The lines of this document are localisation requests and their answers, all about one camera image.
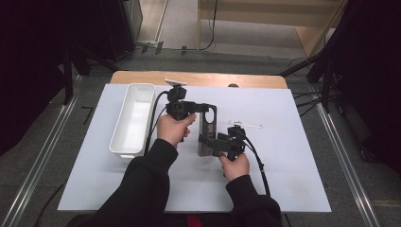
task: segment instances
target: rectangular container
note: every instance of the rectangular container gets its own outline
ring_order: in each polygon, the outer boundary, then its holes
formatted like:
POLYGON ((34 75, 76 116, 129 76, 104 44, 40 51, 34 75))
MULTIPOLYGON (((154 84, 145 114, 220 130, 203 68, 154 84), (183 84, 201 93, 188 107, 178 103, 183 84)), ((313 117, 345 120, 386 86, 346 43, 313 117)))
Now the rectangular container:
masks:
POLYGON ((110 143, 110 151, 124 161, 129 162, 134 157, 144 155, 154 89, 150 83, 132 83, 128 86, 110 143))

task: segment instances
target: white tabletop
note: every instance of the white tabletop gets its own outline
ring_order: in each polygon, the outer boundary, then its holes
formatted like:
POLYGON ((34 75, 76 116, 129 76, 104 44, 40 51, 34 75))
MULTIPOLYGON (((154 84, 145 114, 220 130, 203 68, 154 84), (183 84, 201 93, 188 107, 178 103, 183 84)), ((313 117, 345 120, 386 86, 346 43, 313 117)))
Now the white tabletop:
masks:
MULTIPOLYGON (((119 186, 128 164, 109 150, 128 84, 107 84, 91 126, 63 192, 59 210, 95 211, 119 186)), ((244 127, 265 164, 271 196, 283 212, 330 212, 323 184, 316 168, 305 131, 288 89, 219 88, 186 86, 187 101, 218 107, 218 132, 227 133, 228 122, 262 125, 244 127)), ((168 91, 156 86, 156 96, 168 91)), ((160 98, 156 113, 166 105, 160 98)), ((228 212, 232 202, 225 190, 221 163, 216 157, 199 157, 199 118, 191 134, 179 144, 179 156, 169 170, 170 196, 167 212, 228 212)), ((251 177, 256 190, 264 186, 253 154, 251 177)))

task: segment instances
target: gray floor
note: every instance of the gray floor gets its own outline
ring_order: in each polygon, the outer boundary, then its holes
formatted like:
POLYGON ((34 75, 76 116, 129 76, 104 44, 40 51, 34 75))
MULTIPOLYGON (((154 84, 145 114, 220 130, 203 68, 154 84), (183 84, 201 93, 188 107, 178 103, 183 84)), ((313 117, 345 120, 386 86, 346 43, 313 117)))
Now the gray floor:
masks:
MULTIPOLYGON (((171 15, 166 16, 164 29, 169 25, 168 17, 171 17, 171 15)), ((277 27, 277 29, 287 28, 289 33, 283 31, 282 36, 291 34, 291 28, 277 27)), ((221 32, 222 29, 222 27, 218 28, 217 26, 217 33, 221 32)), ((172 36, 162 32, 161 39, 164 40, 164 47, 176 48, 178 46, 180 48, 182 45, 187 45, 188 48, 191 47, 190 43, 185 42, 173 44, 172 39, 167 37, 182 37, 181 32, 176 31, 175 34, 175 36, 172 36)), ((274 33, 267 36, 271 38, 272 44, 278 44, 276 42, 279 42, 280 35, 274 33)), ((116 65, 124 70, 275 75, 296 63, 293 59, 303 56, 301 52, 298 52, 301 49, 299 41, 292 35, 290 36, 286 38, 289 43, 274 47, 274 51, 268 47, 263 47, 261 48, 262 51, 256 53, 259 48, 242 49, 242 44, 225 45, 226 47, 215 52, 187 52, 184 55, 180 51, 162 50, 160 53, 156 53, 154 49, 150 49, 146 53, 137 51, 130 54, 124 60, 117 62, 116 65), (288 52, 286 46, 292 46, 290 49, 297 50, 288 52)), ((224 44, 223 40, 217 37, 217 44, 214 50, 217 50, 219 45, 224 44)), ((242 37, 237 41, 227 43, 238 44, 240 40, 243 40, 242 37)), ((307 71, 306 68, 297 72, 296 76, 287 78, 288 88, 293 93, 310 92, 310 86, 305 81, 307 71)), ((77 103, 45 166, 42 177, 25 207, 20 221, 15 226, 33 226, 47 200, 69 177, 90 124, 90 118, 84 124, 89 111, 88 109, 83 109, 82 106, 96 106, 104 84, 110 81, 111 76, 112 73, 108 69, 102 65, 94 64, 90 77, 83 79, 80 89, 76 90, 77 103)), ((297 98, 296 102, 303 103, 312 98, 314 98, 312 95, 303 96, 297 98)), ((14 149, 0 157, 0 220, 6 217, 18 189, 40 153, 47 135, 50 133, 61 111, 62 99, 63 94, 61 91, 32 125, 24 139, 14 149)), ((303 113, 308 107, 300 108, 299 112, 303 113)), ((346 120, 337 112, 334 105, 330 106, 330 110, 340 138, 369 196, 381 226, 399 226, 399 223, 401 223, 401 181, 399 181, 397 174, 382 164, 368 164, 361 160, 357 141, 346 120)), ((316 108, 312 109, 302 117, 302 121, 333 212, 325 214, 288 214, 290 223, 292 226, 365 226, 318 110, 316 108)), ((69 219, 76 215, 76 213, 57 211, 61 195, 62 190, 45 209, 41 226, 65 226, 69 219)))

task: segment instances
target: black sleeve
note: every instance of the black sleeve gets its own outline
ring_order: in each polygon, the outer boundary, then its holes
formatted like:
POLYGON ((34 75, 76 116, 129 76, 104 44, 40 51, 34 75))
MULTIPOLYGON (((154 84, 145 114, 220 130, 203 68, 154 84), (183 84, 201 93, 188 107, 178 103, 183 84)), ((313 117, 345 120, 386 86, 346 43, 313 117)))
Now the black sleeve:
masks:
POLYGON ((230 181, 226 189, 234 204, 231 215, 241 226, 282 226, 280 206, 271 197, 257 194, 250 175, 230 181))
POLYGON ((177 156, 173 146, 157 139, 147 156, 132 159, 119 187, 81 227, 158 226, 169 194, 168 170, 177 156))

